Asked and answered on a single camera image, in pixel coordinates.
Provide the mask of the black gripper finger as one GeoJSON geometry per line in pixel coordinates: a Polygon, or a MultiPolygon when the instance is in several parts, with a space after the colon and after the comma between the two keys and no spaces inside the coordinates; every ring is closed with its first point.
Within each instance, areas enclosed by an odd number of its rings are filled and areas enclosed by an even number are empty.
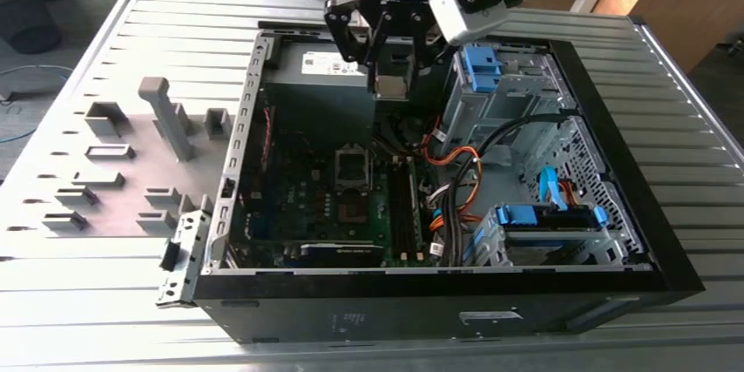
{"type": "Polygon", "coordinates": [[[432,66],[440,61],[445,41],[436,29],[431,10],[415,10],[411,13],[408,24],[412,49],[405,73],[405,98],[413,100],[421,79],[431,73],[432,66]]]}
{"type": "Polygon", "coordinates": [[[343,59],[368,69],[368,92],[376,93],[377,61],[383,46],[391,36],[395,14],[400,2],[395,0],[325,0],[324,22],[343,59]],[[357,11],[372,19],[367,37],[359,40],[352,30],[351,18],[357,11]]]}

